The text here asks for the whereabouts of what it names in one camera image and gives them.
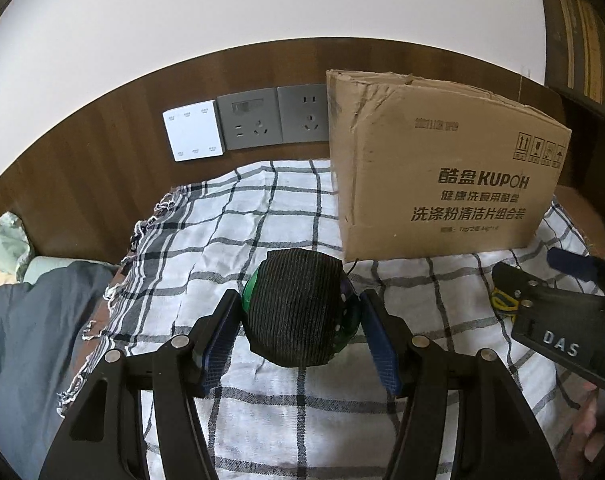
black cable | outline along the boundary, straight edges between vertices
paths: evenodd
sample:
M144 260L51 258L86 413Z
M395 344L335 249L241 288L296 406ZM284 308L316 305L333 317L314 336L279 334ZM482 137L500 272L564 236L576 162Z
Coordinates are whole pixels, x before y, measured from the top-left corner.
M349 269L347 271L347 275L349 276L351 274L351 271L354 270L354 267L356 267L356 264L358 263L358 258L356 258L356 261L354 262L354 265L351 266L351 269Z

blue bedsheet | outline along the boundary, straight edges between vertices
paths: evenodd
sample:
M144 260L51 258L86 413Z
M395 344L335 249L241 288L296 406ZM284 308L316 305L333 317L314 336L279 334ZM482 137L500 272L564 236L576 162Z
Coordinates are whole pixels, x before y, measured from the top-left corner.
M23 480L38 478L62 421L57 393L111 279L106 267L75 262L35 285L0 287L0 452Z

white switch panel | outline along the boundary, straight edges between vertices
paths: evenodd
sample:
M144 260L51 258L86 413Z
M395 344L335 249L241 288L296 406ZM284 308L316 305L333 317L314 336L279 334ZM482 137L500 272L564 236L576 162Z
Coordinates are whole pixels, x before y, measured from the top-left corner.
M214 104L215 101L204 101L162 114L176 162L222 155Z

cardboard box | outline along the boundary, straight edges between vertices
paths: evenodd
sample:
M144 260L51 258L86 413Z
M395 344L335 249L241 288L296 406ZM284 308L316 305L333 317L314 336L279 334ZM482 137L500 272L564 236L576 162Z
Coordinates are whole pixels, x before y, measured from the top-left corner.
M329 143L347 261L527 245L571 131L478 88L327 72Z

white checkered blanket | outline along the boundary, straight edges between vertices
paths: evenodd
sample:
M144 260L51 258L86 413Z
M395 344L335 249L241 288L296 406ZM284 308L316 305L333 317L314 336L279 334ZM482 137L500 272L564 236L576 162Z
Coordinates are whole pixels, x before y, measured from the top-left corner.
M337 214L327 160L259 162L167 195L151 219L137 224L131 270L110 300L110 322L61 402L73 399L107 350L151 352L187 333L225 290L242 290L267 251L300 247L340 258ZM552 246L587 253L556 201L527 248L362 261L350 278L358 292L375 288L389 313L405 319L414 334L465 354L493 348L557 449L584 398L583 381L512 341L510 320L489 304L491 268L499 261L520 265L551 286L598 293L593 283L547 266ZM383 476L405 402L380 384L362 330L328 365L297 369L252 354L241 329L221 384L196 406L220 478L361 479ZM151 478L161 479L149 392L142 414ZM451 471L456 425L452 392L439 479Z

